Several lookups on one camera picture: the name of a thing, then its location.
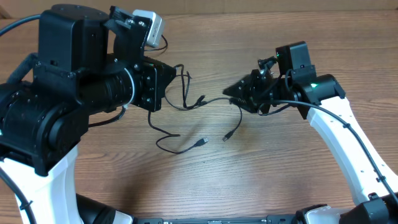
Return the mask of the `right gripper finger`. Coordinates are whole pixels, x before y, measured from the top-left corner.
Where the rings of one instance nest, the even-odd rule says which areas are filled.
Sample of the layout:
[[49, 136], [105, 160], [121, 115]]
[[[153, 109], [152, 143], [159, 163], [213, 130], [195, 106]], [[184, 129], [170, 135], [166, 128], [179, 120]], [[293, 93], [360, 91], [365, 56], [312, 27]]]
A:
[[252, 76], [245, 76], [235, 84], [225, 88], [223, 94], [230, 97], [249, 97], [252, 87]]
[[231, 104], [234, 104], [234, 105], [240, 107], [241, 109], [243, 109], [249, 113], [257, 113], [257, 111], [258, 111], [257, 105], [250, 100], [248, 101], [248, 100], [243, 100], [240, 98], [230, 98], [229, 102]]

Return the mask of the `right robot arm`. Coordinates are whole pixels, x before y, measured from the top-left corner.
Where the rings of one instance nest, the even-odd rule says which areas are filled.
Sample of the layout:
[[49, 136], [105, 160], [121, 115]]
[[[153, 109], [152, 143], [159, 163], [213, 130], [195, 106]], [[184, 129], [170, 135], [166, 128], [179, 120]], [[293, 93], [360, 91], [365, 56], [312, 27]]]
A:
[[354, 117], [333, 75], [318, 76], [304, 41], [276, 48], [258, 68], [224, 89], [230, 102], [259, 116], [297, 108], [321, 136], [339, 165], [352, 209], [326, 204], [293, 215], [267, 216], [266, 223], [397, 223], [397, 174], [383, 161]]

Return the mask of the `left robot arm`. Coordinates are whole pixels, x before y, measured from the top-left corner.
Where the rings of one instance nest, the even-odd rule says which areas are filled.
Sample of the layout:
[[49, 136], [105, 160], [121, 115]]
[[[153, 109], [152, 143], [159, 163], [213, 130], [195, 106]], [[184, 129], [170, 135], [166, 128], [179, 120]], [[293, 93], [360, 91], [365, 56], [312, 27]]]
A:
[[56, 4], [36, 16], [39, 48], [1, 85], [1, 178], [24, 223], [134, 223], [75, 191], [90, 116], [160, 110], [176, 70], [145, 56], [164, 20], [152, 11]]

